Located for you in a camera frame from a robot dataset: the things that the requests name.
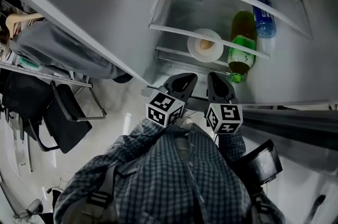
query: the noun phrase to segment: checkered shirt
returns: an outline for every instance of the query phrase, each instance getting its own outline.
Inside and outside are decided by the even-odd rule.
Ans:
[[[114,199],[119,223],[194,223],[194,201],[204,223],[243,223],[251,208],[249,194],[227,166],[245,152],[239,133],[220,135],[219,148],[197,125],[185,131],[190,160],[182,161],[174,128],[142,121],[129,136],[120,136],[106,154],[80,169],[61,193],[54,212],[60,224],[68,206],[102,185],[108,166],[115,163]],[[274,210],[277,223],[283,215]]]

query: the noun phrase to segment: floor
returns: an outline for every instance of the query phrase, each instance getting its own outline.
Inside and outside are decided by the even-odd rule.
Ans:
[[[42,199],[44,211],[51,211],[52,196],[46,194],[47,189],[64,189],[78,169],[94,156],[103,154],[119,135],[130,133],[137,123],[145,118],[145,100],[140,97],[145,85],[140,81],[133,79],[121,85],[112,80],[94,80],[93,84],[97,97],[107,112],[107,118],[91,122],[93,129],[68,154],[62,154],[60,150],[42,152],[37,143],[31,141],[33,172],[26,163],[19,165],[18,171],[15,172],[8,163],[6,143],[0,142],[0,170],[3,180],[22,207],[27,207],[34,199]],[[100,114],[88,89],[83,90],[77,100],[87,116]],[[206,127],[203,114],[197,113],[192,119],[213,136]],[[0,129],[4,127],[4,123],[5,120],[0,120]],[[44,125],[41,127],[41,138],[46,146],[55,145]],[[247,152],[258,146],[248,139],[245,139],[245,142]],[[281,157],[281,162],[284,171],[272,183],[265,185],[264,189],[286,215],[288,223],[302,223],[318,195],[318,187],[323,186],[323,177],[286,158]],[[335,193],[331,197],[332,202],[338,202],[336,185],[326,188]]]

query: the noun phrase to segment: green tea bottle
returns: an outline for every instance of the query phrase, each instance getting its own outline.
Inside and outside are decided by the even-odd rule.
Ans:
[[[231,42],[256,50],[257,33],[254,15],[241,11],[235,15],[232,21]],[[232,81],[240,83],[243,75],[249,71],[255,62],[255,55],[230,48],[228,64],[233,73]]]

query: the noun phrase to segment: wooden hanger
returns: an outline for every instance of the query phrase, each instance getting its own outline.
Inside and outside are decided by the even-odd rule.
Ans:
[[[10,31],[10,39],[14,37],[14,24],[17,22],[25,21],[25,20],[32,20],[43,18],[43,16],[39,13],[28,14],[28,15],[19,15],[19,14],[11,14],[6,19],[6,26]]]

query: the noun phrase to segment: white bowl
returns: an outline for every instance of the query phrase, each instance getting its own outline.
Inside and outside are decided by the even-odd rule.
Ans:
[[[197,29],[194,32],[204,34],[219,40],[222,39],[217,33],[209,29]],[[195,59],[202,62],[217,61],[222,56],[224,48],[223,44],[214,43],[209,49],[202,50],[200,47],[200,43],[202,40],[203,39],[189,36],[187,45],[190,54],[192,54]]]

